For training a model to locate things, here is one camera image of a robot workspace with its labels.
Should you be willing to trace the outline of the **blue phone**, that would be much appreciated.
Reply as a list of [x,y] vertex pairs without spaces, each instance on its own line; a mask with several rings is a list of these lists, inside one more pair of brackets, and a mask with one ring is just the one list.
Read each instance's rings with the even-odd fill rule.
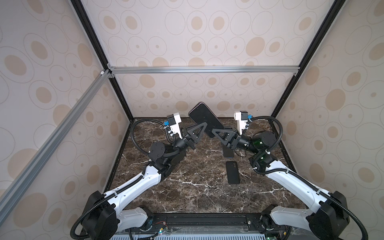
[[224,145],[222,145],[223,147],[223,156],[225,158],[229,158],[229,159],[232,159],[234,158],[235,154],[234,154],[234,151],[231,149],[231,148],[228,148]]

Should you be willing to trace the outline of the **black phone case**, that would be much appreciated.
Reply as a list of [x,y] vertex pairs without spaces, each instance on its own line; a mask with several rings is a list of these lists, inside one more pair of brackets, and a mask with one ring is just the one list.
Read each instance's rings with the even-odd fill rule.
[[230,185],[239,185],[241,181],[240,181],[238,163],[236,161],[227,161],[226,171],[227,171],[228,183]]

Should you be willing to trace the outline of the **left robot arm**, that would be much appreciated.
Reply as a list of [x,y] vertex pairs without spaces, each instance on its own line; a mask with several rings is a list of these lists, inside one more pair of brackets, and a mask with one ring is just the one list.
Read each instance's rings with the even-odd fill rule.
[[186,156],[187,149],[195,149],[201,141],[206,122],[185,129],[185,136],[175,139],[170,145],[154,142],[145,152],[149,163],[138,175],[117,188],[101,194],[94,192],[88,198],[82,215],[75,221],[70,236],[74,240],[109,240],[115,233],[130,228],[146,228],[150,212],[143,208],[126,211],[125,207],[147,189],[166,179]]

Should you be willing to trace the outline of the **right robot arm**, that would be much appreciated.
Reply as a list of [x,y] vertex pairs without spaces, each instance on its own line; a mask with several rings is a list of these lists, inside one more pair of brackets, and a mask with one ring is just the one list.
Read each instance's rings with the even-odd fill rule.
[[[338,240],[341,233],[353,220],[362,233],[362,239],[369,238],[368,232],[358,217],[348,209],[346,198],[338,191],[330,193],[289,169],[281,161],[272,156],[271,151],[281,142],[283,126],[271,116],[247,116],[243,131],[225,128],[217,117],[209,118],[212,135],[231,149],[243,149],[254,155],[249,159],[253,170],[274,180],[293,193],[306,206],[306,209],[287,209],[281,206],[272,207],[268,218],[275,225],[286,225],[311,231],[320,240]],[[253,137],[246,135],[251,122],[268,120],[279,127],[279,135],[269,131],[261,131]]]

